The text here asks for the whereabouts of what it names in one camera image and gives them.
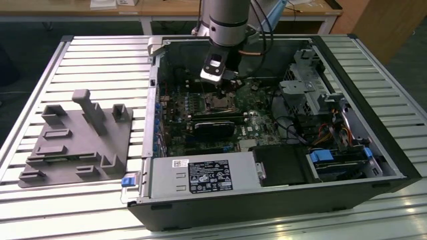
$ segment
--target cardboard box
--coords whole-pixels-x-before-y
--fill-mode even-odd
[[[138,0],[117,0],[117,5],[134,6]]]
[[[90,0],[90,11],[116,9],[116,0]]]

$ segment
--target wooden table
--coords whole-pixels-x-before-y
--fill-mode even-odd
[[[138,21],[145,35],[152,35],[152,21],[196,21],[198,0],[138,0],[136,6],[90,11],[89,0],[1,0],[0,22],[102,22]],[[343,11],[324,0],[285,9],[280,21],[321,22],[317,33],[328,34]]]

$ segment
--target blue clip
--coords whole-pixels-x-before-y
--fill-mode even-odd
[[[368,159],[373,157],[372,151],[368,147],[363,148],[363,151]]]
[[[121,178],[121,187],[122,188],[134,187],[134,181],[136,181],[134,176]]]
[[[332,161],[333,156],[329,150],[315,150],[309,154],[311,161],[316,163],[317,161]]]

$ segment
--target slotted table surface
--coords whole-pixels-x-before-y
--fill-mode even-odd
[[[363,47],[345,35],[321,36],[391,135],[424,177],[353,209],[149,232],[125,208],[137,195],[121,193],[120,180],[21,189],[18,175],[33,149],[46,104],[65,110],[74,89],[89,89],[102,108],[133,109],[126,171],[141,168],[145,126],[148,36],[80,36],[62,41],[0,151],[0,239],[408,239],[427,234],[425,112]],[[325,73],[336,91],[339,87]]]

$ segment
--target motherboard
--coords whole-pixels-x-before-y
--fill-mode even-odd
[[[272,119],[272,90],[248,80],[236,92],[219,96],[198,80],[185,81],[160,98],[169,157],[247,152],[280,144]]]

